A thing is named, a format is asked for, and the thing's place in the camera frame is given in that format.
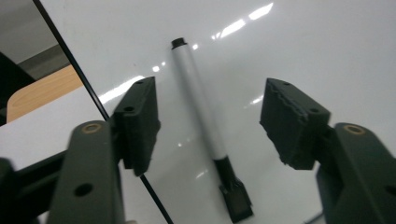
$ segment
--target wooden surface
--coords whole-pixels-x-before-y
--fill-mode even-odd
[[[7,103],[7,122],[11,122],[81,86],[82,82],[73,66],[66,66],[15,92]]]

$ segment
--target white table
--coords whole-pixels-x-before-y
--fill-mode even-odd
[[[11,159],[14,169],[20,170],[66,150],[73,129],[95,119],[103,120],[85,88],[80,87],[0,127],[0,157]],[[126,219],[139,224],[166,223],[141,180],[122,165],[120,173]]]
[[[315,173],[284,166],[258,123],[267,77],[327,107],[331,125],[360,124],[396,150],[395,2],[40,2],[108,114],[122,87],[157,78],[163,126],[147,177],[176,223],[231,222],[177,83],[170,42],[178,37],[194,49],[254,204],[256,216],[244,223],[302,223],[321,210]]]

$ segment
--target white surface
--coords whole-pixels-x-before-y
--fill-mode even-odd
[[[147,177],[176,223],[231,223],[177,85],[170,42],[178,37],[195,49],[253,202],[256,216],[244,223],[302,223],[321,210],[314,172],[281,164],[259,125],[267,77],[312,96],[332,111],[331,125],[358,123],[396,150],[394,1],[42,2],[99,96],[156,76],[162,129]],[[105,103],[109,114],[119,100]]]
[[[212,111],[211,98],[207,95],[191,51],[189,45],[172,49],[177,73],[181,80],[180,86],[185,87],[182,89],[183,95],[189,103],[191,113],[196,116],[194,117],[197,119],[195,126],[199,127],[199,133],[205,139],[205,146],[209,147],[211,158],[222,160],[227,157],[227,151],[220,135],[219,125],[214,117],[215,113]]]
[[[103,118],[85,88],[78,88],[0,127],[0,157],[20,170],[66,150],[73,129],[94,119]],[[166,223],[141,180],[122,167],[120,173],[126,219]]]
[[[33,0],[0,1],[0,51],[20,63],[57,44]]]

